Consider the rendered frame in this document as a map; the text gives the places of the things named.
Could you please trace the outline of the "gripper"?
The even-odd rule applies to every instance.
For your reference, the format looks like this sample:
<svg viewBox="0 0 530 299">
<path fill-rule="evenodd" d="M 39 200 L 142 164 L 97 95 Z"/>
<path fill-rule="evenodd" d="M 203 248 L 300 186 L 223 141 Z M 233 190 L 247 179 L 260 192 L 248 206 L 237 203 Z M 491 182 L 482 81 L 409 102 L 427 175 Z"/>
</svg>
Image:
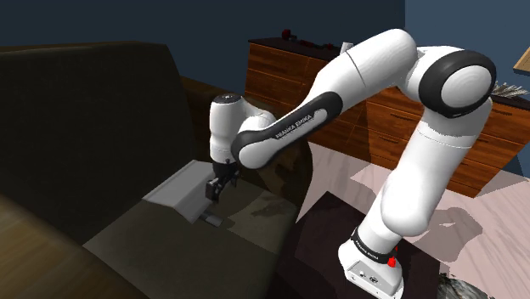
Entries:
<svg viewBox="0 0 530 299">
<path fill-rule="evenodd" d="M 231 183 L 234 187 L 237 186 L 240 169 L 236 162 L 220 163 L 214 161 L 212 165 L 215 178 L 206 182 L 205 197 L 212 202 L 218 202 L 225 184 Z"/>
</svg>

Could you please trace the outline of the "small flat grey thing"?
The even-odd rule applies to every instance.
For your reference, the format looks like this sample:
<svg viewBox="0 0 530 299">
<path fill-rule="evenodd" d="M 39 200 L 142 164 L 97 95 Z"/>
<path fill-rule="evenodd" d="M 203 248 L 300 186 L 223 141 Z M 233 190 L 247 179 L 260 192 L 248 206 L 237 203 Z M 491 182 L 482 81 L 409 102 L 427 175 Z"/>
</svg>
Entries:
<svg viewBox="0 0 530 299">
<path fill-rule="evenodd" d="M 223 219 L 221 217 L 209 211 L 202 212 L 200 215 L 200 219 L 216 228 L 220 227 L 223 223 Z"/>
</svg>

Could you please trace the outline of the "grey box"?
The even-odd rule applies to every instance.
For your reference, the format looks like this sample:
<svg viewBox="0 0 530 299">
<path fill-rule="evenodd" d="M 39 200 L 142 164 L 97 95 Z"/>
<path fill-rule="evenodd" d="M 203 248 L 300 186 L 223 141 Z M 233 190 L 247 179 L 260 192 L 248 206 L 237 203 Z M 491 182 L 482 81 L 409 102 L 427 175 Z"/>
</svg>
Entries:
<svg viewBox="0 0 530 299">
<path fill-rule="evenodd" d="M 215 177 L 212 164 L 190 161 L 143 197 L 148 202 L 174 209 L 189 223 L 195 223 L 212 205 L 205 197 L 206 182 Z"/>
</svg>

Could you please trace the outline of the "dark robot stand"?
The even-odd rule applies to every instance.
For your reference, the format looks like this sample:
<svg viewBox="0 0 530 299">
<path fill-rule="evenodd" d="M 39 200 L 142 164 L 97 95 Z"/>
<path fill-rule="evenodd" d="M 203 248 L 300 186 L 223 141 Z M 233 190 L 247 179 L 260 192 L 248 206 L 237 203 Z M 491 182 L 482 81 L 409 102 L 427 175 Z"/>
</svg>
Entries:
<svg viewBox="0 0 530 299">
<path fill-rule="evenodd" d="M 376 299 L 345 278 L 339 246 L 364 214 L 324 193 L 293 226 L 279 255 L 265 299 Z M 402 299 L 437 299 L 440 262 L 407 240 L 397 245 L 403 267 Z"/>
</svg>

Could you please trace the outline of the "dark brown sofa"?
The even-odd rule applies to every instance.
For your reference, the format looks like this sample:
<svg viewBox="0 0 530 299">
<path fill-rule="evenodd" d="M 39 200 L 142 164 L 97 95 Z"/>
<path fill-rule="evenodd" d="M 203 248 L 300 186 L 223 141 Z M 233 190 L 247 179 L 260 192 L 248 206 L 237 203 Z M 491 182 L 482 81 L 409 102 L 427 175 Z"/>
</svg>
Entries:
<svg viewBox="0 0 530 299">
<path fill-rule="evenodd" d="M 145 196 L 208 162 L 221 89 L 182 77 L 166 45 L 0 49 L 0 193 L 84 245 L 149 299 L 272 299 L 278 254 L 313 172 L 307 141 L 244 170 L 215 228 Z"/>
</svg>

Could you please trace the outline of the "wooden chest of drawers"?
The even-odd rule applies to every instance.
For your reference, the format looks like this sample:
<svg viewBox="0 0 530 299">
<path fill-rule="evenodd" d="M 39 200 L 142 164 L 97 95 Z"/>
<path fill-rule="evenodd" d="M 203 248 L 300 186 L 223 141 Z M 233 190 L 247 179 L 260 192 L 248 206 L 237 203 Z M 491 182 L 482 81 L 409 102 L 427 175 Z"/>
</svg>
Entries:
<svg viewBox="0 0 530 299">
<path fill-rule="evenodd" d="M 245 95 L 274 108 L 292 111 L 307 96 L 317 73 L 339 53 L 330 44 L 281 37 L 250 41 Z M 460 163 L 448 189 L 479 195 L 487 183 L 530 142 L 530 101 L 493 96 L 481 135 Z M 423 113 L 423 106 L 397 88 L 382 90 L 309 135 L 309 141 L 393 169 Z"/>
</svg>

